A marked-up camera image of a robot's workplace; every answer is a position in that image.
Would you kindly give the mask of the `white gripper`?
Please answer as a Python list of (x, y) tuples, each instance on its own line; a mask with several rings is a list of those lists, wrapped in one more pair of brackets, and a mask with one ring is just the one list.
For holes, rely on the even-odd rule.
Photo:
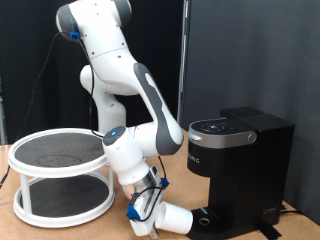
[(134, 193), (129, 203), (129, 221), (134, 233), (139, 236), (158, 238), (155, 217), (162, 200), (162, 190)]

